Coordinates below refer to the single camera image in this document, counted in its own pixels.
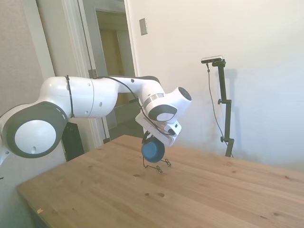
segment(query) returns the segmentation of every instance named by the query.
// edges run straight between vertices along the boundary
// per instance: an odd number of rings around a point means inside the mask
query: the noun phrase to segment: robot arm
[[[136,121],[163,144],[171,146],[181,131],[177,119],[191,103],[181,88],[166,94],[155,77],[51,77],[38,100],[19,105],[0,118],[0,165],[10,152],[37,158],[59,144],[68,118],[100,118],[114,108],[118,93],[136,94],[143,104]]]

